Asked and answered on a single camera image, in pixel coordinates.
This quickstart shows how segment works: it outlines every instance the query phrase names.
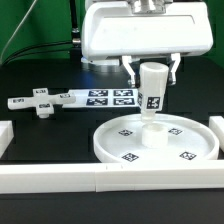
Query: green wall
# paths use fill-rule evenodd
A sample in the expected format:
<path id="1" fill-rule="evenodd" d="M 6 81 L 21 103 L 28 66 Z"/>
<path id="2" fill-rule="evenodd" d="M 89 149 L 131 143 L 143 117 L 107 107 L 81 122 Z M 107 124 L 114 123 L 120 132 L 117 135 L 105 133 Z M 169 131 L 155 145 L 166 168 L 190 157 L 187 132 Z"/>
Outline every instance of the green wall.
<path id="1" fill-rule="evenodd" d="M 33 0 L 0 0 L 0 52 Z M 214 35 L 214 46 L 206 54 L 224 67 L 224 1 L 205 0 Z M 79 24 L 85 15 L 84 0 L 76 0 Z M 68 0 L 39 0 L 29 18 L 16 35 L 5 57 L 23 47 L 46 42 L 71 39 L 71 21 Z M 67 53 L 48 54 L 41 58 L 68 57 Z"/>

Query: black table surface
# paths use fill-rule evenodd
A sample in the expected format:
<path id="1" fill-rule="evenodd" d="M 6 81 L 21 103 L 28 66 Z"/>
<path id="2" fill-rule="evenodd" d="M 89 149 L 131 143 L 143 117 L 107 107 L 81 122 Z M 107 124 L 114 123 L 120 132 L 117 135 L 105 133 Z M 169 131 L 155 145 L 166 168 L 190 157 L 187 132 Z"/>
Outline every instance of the black table surface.
<path id="1" fill-rule="evenodd" d="M 84 70 L 68 60 L 18 61 L 0 68 L 0 120 L 12 120 L 15 137 L 0 164 L 98 163 L 96 128 L 139 108 L 62 109 L 42 120 L 33 108 L 10 111 L 7 99 L 69 89 L 128 88 L 125 72 Z M 163 113 L 208 124 L 224 114 L 224 69 L 202 58 L 185 58 L 177 85 L 166 91 Z M 0 223 L 223 223 L 224 189 L 106 193 L 0 195 Z"/>

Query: white cross-shaped piece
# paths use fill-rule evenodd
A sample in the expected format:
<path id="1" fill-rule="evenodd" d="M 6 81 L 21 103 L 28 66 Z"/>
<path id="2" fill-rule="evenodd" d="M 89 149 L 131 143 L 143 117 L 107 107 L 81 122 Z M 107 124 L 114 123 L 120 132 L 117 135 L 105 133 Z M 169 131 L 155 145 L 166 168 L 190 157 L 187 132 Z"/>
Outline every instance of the white cross-shaped piece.
<path id="1" fill-rule="evenodd" d="M 40 118 L 48 118 L 50 114 L 54 114 L 54 104 L 75 103 L 75 99 L 75 96 L 68 93 L 48 95 L 47 88 L 33 89 L 33 97 L 8 99 L 8 108 L 10 110 L 17 110 L 36 107 L 37 116 Z"/>

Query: cable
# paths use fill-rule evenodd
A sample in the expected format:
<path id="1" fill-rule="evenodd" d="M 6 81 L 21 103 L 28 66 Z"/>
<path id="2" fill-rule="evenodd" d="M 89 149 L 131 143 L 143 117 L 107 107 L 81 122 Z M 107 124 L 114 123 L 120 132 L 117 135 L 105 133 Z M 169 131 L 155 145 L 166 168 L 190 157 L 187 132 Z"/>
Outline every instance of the cable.
<path id="1" fill-rule="evenodd" d="M 8 40 L 8 42 L 6 43 L 5 47 L 2 50 L 1 56 L 0 56 L 0 64 L 3 63 L 3 56 L 7 50 L 7 48 L 9 47 L 10 43 L 12 42 L 12 40 L 14 39 L 14 37 L 16 36 L 16 34 L 18 33 L 19 29 L 21 28 L 21 26 L 24 24 L 24 22 L 26 21 L 27 17 L 29 16 L 29 14 L 31 13 L 32 9 L 34 8 L 35 4 L 38 2 L 38 0 L 34 0 L 32 5 L 30 6 L 29 10 L 27 11 L 27 13 L 25 14 L 25 16 L 23 17 L 22 21 L 20 22 L 20 24 L 17 26 L 16 30 L 14 31 L 14 33 L 12 34 L 12 36 L 10 37 L 10 39 Z"/>
<path id="2" fill-rule="evenodd" d="M 20 50 L 14 52 L 5 61 L 10 60 L 10 58 L 18 56 L 18 55 L 20 55 L 24 52 L 30 51 L 30 50 L 34 50 L 34 49 L 38 49 L 38 48 L 44 48 L 44 47 L 62 46 L 62 45 L 68 45 L 68 44 L 72 44 L 72 41 L 60 41 L 60 42 L 52 42 L 52 43 L 32 45 L 32 46 L 25 47 L 23 49 L 20 49 Z"/>
<path id="3" fill-rule="evenodd" d="M 19 54 L 19 55 L 16 55 L 16 56 L 13 56 L 13 57 L 9 58 L 8 60 L 5 60 L 4 63 L 2 64 L 2 66 L 7 65 L 12 60 L 15 60 L 15 59 L 20 58 L 20 57 L 28 56 L 28 55 L 65 52 L 65 51 L 70 51 L 71 49 L 72 48 L 50 50 L 50 51 L 37 51 L 37 52 L 30 52 L 30 53 L 25 53 L 25 54 Z"/>

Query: white round plate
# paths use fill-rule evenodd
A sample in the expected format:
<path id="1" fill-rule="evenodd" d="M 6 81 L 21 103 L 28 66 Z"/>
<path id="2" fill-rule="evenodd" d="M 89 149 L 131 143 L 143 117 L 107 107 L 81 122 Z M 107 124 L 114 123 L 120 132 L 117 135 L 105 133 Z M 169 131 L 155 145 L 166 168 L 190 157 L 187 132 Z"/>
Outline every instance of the white round plate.
<path id="1" fill-rule="evenodd" d="M 168 128 L 168 145 L 161 149 L 142 145 L 141 114 L 115 118 L 94 134 L 94 151 L 101 162 L 138 163 L 152 160 L 217 159 L 219 141 L 206 126 L 190 119 L 156 114 L 155 123 Z"/>

